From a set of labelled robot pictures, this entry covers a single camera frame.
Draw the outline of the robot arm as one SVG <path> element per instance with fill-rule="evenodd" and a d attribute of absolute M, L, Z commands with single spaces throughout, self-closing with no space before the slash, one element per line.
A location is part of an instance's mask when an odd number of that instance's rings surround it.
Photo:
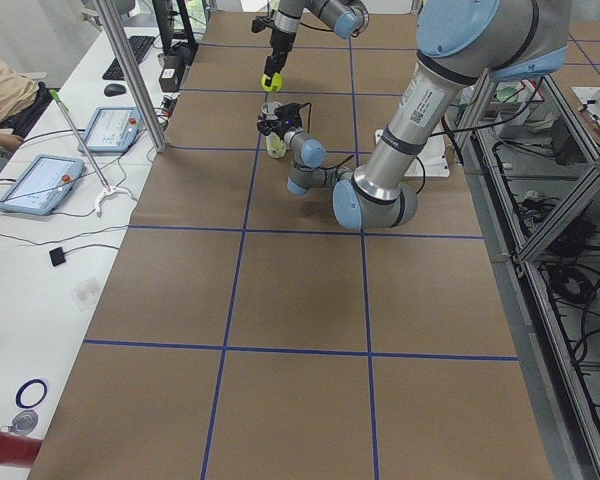
<path fill-rule="evenodd" d="M 362 33 L 369 23 L 369 12 L 362 1 L 280 1 L 271 14 L 257 17 L 252 22 L 253 33 L 271 30 L 272 52 L 266 58 L 262 77 L 265 88 L 271 87 L 273 81 L 280 77 L 305 10 L 342 39 Z"/>
<path fill-rule="evenodd" d="M 447 108 L 483 72 L 496 82 L 533 79 L 564 63 L 569 1 L 428 1 L 417 23 L 417 64 L 393 118 L 370 159 L 354 170 L 323 168 L 326 152 L 302 127 L 299 105 L 260 116 L 259 132 L 277 135 L 293 152 L 291 192 L 333 191 L 340 226 L 394 228 L 417 210 L 416 193 L 403 178 Z"/>

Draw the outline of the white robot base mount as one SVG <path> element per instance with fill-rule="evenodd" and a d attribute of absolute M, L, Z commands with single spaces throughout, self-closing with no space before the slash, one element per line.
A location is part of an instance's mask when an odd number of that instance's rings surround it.
<path fill-rule="evenodd" d="M 405 178 L 447 178 L 450 175 L 446 145 L 441 136 L 430 139 L 405 173 Z"/>

